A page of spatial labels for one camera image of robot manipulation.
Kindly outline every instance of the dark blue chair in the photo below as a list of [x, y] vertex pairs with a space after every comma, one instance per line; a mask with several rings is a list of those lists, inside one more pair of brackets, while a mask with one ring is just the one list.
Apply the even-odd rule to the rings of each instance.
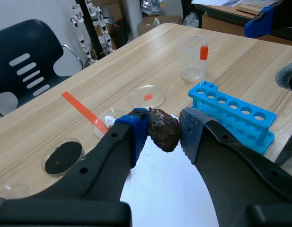
[[67, 45], [61, 46], [51, 28], [40, 20], [27, 20], [0, 30], [0, 93], [13, 93], [20, 107], [69, 78], [53, 70], [63, 55], [63, 47], [75, 55]]

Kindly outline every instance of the test tube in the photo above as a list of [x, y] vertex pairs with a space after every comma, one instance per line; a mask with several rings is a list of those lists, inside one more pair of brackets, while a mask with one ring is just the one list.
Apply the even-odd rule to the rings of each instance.
[[204, 77], [207, 70], [207, 59], [208, 59], [208, 42], [205, 39], [200, 49], [200, 60], [201, 60], [202, 68], [201, 68], [201, 81], [199, 84], [200, 84], [201, 91], [204, 90]]

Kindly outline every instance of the dark brown rock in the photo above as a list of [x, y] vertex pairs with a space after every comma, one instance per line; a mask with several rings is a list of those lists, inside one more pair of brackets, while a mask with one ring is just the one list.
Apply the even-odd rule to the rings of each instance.
[[149, 109], [147, 130], [156, 146], [165, 152], [173, 151], [181, 136], [178, 120], [161, 109]]

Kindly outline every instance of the blue test tube rack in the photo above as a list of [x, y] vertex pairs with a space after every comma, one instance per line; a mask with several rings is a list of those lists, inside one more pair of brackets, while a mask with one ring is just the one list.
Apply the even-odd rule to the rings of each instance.
[[269, 127], [276, 114], [231, 97], [217, 90], [217, 85], [208, 81], [201, 87], [197, 84], [189, 91], [193, 108], [215, 118], [241, 144], [258, 152], [265, 151], [273, 143], [275, 135]]

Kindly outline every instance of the chair armrest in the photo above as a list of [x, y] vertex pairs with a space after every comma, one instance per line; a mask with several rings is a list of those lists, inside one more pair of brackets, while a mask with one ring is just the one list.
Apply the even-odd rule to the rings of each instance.
[[70, 49], [70, 47], [68, 46], [68, 45], [64, 45], [64, 46], [62, 46], [62, 47], [65, 47], [65, 48], [67, 48], [79, 61], [80, 61], [80, 65], [81, 65], [81, 69], [83, 70], [84, 69], [84, 65], [83, 65], [83, 62], [82, 62], [82, 60], [80, 59], [80, 57], [79, 56], [77, 56], [71, 49]]

